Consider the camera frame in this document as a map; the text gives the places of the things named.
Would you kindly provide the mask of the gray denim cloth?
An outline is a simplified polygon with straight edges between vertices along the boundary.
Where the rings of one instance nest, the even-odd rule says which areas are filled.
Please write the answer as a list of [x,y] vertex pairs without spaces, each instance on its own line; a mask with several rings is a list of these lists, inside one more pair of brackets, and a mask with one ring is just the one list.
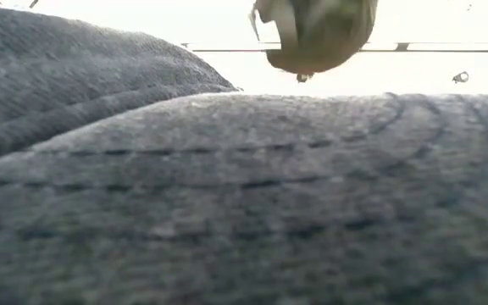
[[488,94],[208,94],[0,158],[0,305],[488,305]]

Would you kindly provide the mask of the dark green cap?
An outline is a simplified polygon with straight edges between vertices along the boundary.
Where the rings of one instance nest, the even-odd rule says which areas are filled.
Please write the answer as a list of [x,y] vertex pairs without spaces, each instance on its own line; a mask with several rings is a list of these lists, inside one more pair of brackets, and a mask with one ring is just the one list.
[[280,48],[269,49],[271,66],[316,75],[344,64],[368,42],[379,0],[255,0],[249,13],[275,23]]

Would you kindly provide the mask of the blue denim cap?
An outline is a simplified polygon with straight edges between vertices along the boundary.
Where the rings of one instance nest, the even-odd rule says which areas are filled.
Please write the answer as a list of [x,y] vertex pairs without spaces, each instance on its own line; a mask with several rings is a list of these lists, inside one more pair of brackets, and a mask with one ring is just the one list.
[[232,90],[155,36],[0,6],[0,157],[151,103]]

